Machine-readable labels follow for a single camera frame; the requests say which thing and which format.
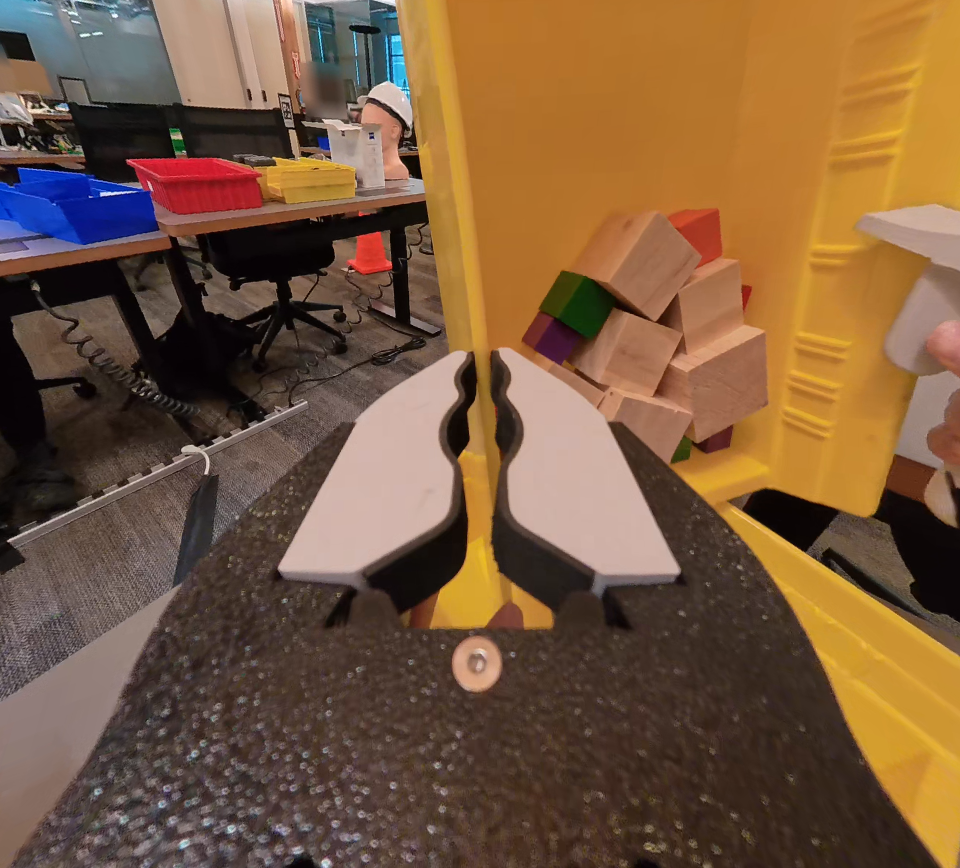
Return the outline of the white carton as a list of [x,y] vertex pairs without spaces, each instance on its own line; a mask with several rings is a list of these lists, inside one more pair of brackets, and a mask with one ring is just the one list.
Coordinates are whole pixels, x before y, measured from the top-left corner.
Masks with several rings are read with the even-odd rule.
[[378,123],[324,119],[321,122],[305,121],[303,126],[312,134],[318,134],[321,129],[326,131],[332,161],[352,167],[359,188],[374,190],[386,186],[381,126]]

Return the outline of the yellow plastic bin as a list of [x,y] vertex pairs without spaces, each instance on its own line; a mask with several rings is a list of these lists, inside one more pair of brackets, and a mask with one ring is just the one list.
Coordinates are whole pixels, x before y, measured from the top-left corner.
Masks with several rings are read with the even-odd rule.
[[354,167],[325,158],[274,158],[254,166],[263,199],[288,205],[353,199]]

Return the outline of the large blue plastic bin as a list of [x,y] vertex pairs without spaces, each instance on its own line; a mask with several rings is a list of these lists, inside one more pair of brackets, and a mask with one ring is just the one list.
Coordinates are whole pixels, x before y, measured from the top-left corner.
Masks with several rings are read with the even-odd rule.
[[37,235],[87,246],[159,229],[150,192],[133,185],[22,166],[12,186],[37,199],[38,209],[42,206],[44,224],[31,230]]

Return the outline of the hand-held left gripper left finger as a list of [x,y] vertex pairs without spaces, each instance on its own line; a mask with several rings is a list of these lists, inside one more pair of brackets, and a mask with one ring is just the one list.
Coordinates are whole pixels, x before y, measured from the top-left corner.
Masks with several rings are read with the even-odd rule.
[[378,397],[350,428],[279,575],[380,591],[401,613],[438,594],[467,555],[459,456],[476,387],[474,355],[455,350]]

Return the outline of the mannequin head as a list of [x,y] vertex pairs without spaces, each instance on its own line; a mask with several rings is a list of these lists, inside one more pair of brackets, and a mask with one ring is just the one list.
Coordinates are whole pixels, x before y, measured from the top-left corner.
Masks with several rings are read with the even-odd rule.
[[402,118],[394,114],[388,106],[368,98],[362,107],[361,121],[363,124],[379,127],[385,182],[408,180],[409,170],[400,156],[400,145],[405,132]]

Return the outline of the red plastic bin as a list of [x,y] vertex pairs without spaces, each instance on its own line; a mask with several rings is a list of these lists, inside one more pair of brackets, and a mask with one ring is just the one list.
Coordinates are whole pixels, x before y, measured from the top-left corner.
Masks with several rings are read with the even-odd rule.
[[261,208],[258,172],[210,157],[129,158],[140,186],[173,214],[210,214]]

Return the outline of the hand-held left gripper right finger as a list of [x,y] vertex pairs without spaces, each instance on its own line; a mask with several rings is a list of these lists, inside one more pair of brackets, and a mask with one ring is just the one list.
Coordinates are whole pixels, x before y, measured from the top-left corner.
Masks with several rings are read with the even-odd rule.
[[572,595],[675,583],[681,568],[606,418],[504,347],[490,356],[500,453],[491,547],[511,583],[558,613]]

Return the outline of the yellow plastic box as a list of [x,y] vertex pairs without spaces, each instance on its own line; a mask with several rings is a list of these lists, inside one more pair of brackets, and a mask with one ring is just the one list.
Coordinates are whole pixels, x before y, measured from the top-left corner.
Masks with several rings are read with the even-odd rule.
[[734,505],[716,509],[785,595],[883,789],[934,861],[958,866],[958,655]]
[[883,491],[916,383],[883,341],[925,261],[857,229],[958,208],[958,0],[397,2],[452,344],[521,350],[607,218],[718,210],[769,401],[659,473],[769,489],[788,541],[877,510],[914,598],[958,622],[958,533]]

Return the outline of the wooden column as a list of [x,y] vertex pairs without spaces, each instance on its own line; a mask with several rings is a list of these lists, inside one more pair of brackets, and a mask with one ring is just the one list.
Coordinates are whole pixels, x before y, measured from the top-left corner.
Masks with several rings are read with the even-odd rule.
[[294,0],[272,0],[274,18],[279,36],[283,68],[295,116],[304,113],[303,70],[304,56],[297,28]]

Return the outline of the grey desk with black legs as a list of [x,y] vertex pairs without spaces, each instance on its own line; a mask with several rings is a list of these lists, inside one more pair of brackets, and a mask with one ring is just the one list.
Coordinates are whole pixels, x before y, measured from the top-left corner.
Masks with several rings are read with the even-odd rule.
[[[43,311],[61,324],[62,340],[103,377],[128,394],[185,424],[199,413],[189,402],[175,399],[169,371],[151,333],[138,298],[120,262],[141,255],[164,257],[170,238],[161,231],[92,245],[77,245],[36,234],[13,221],[2,221],[2,316]],[[139,366],[130,370],[102,346],[79,333],[80,321],[62,307],[110,297],[138,352]]]
[[390,306],[382,299],[375,299],[371,303],[371,310],[382,319],[393,318],[405,330],[433,337],[442,328],[411,314],[409,255],[405,235],[408,227],[429,222],[426,201],[424,182],[410,178],[399,187],[364,189],[351,199],[303,203],[263,202],[255,208],[193,214],[177,214],[156,202],[153,208],[157,225],[172,240],[165,261],[181,309],[199,337],[210,339],[212,329],[199,287],[189,274],[186,258],[177,240],[309,218],[320,220],[319,234],[325,242],[355,238],[375,230],[388,232],[393,302]]

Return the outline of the person's right hand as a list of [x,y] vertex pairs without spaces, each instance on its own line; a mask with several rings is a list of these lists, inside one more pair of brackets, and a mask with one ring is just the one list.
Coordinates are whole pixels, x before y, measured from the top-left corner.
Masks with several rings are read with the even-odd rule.
[[[942,367],[959,378],[959,322],[943,322],[926,341],[926,350]],[[945,465],[959,466],[959,390],[950,396],[939,424],[926,436],[928,448]]]

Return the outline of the pile of coloured wooden cubes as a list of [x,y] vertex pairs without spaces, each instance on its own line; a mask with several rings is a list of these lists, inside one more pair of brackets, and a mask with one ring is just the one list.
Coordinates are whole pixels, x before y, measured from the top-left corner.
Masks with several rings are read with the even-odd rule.
[[729,450],[769,401],[766,336],[716,208],[614,215],[523,335],[547,373],[664,461]]

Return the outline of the orange traffic cone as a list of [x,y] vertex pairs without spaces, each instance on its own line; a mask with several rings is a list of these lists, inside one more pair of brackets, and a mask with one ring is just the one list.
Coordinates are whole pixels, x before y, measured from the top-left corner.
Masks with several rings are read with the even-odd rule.
[[356,236],[354,257],[346,262],[346,270],[361,276],[388,274],[393,262],[383,240],[383,233],[390,231],[390,218],[385,209],[360,211],[358,225],[365,230]]

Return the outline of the black office chair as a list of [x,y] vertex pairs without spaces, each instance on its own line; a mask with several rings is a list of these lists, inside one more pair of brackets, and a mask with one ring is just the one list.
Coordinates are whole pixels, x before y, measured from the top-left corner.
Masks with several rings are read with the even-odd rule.
[[[174,115],[190,158],[236,161],[241,155],[291,159],[289,132],[278,109],[243,109],[179,105]],[[331,351],[347,351],[346,335],[315,318],[314,313],[332,313],[336,322],[346,320],[341,304],[293,298],[290,283],[300,276],[319,277],[334,262],[332,242],[321,238],[313,219],[249,226],[198,237],[205,260],[229,281],[232,290],[254,283],[274,286],[276,298],[268,307],[239,320],[254,329],[257,352],[253,369],[266,370],[266,356],[282,330],[296,331],[302,322],[332,337]]]
[[68,102],[83,154],[84,171],[97,180],[136,183],[128,160],[174,159],[167,106]]

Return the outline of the black floor lamp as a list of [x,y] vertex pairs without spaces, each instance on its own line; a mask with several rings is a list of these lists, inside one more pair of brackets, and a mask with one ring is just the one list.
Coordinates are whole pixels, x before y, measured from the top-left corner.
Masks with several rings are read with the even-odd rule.
[[350,22],[348,31],[354,46],[354,58],[357,70],[357,91],[368,94],[377,83],[375,72],[375,47],[382,35],[376,24]]

